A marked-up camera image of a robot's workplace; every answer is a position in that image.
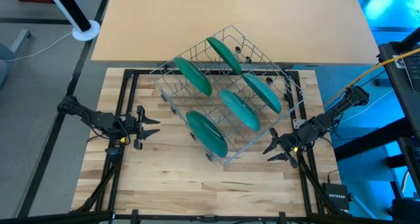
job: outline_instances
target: wire dish rack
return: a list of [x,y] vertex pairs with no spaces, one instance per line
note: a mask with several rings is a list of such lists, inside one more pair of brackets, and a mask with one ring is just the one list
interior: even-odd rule
[[[185,122],[187,127],[190,126],[185,118],[185,113],[195,110],[202,113],[219,128],[228,143],[227,157],[219,157],[207,148],[205,148],[205,155],[210,161],[218,160],[221,164],[226,165],[249,148],[271,127],[288,117],[303,102],[303,97],[301,101],[297,99],[297,96],[288,99],[294,102],[294,107],[289,108],[289,102],[284,99],[284,95],[287,94],[287,91],[290,92],[290,95],[296,95],[291,92],[291,88],[297,87],[296,84],[235,27],[228,26],[210,37],[222,41],[234,53],[243,72],[249,72],[265,80],[282,104],[280,114],[272,111],[241,76],[234,75],[206,40],[176,57],[183,57],[200,68],[213,88],[213,94],[210,97],[198,91],[181,74],[179,69],[175,68],[173,60],[162,64],[151,72],[151,74],[161,74],[161,77],[155,78],[154,83],[160,90],[163,100],[170,103],[171,110]],[[221,101],[219,91],[223,89],[229,89],[236,93],[255,111],[261,122],[259,131],[248,128]],[[193,139],[197,139],[193,133],[191,136]]]

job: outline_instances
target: green plate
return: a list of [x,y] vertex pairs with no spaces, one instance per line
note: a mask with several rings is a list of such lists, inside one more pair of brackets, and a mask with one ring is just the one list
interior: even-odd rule
[[211,84],[203,72],[198,70],[196,66],[182,57],[174,58],[173,62],[182,74],[192,83],[192,85],[196,86],[196,88],[205,95],[211,96]]
[[242,78],[247,82],[248,86],[263,100],[267,106],[273,111],[280,114],[282,111],[282,105],[278,100],[277,96],[271,91],[267,84],[261,81],[257,76],[250,73],[242,74]]
[[251,129],[258,131],[261,128],[260,120],[256,113],[237,94],[224,89],[219,93],[223,102],[235,115]]
[[228,155],[228,144],[222,133],[217,129],[211,120],[196,111],[189,111],[185,114],[186,120],[196,137],[217,156]]
[[214,37],[208,37],[207,41],[216,53],[225,61],[225,63],[235,72],[235,74],[240,75],[242,72],[241,65],[229,48]]

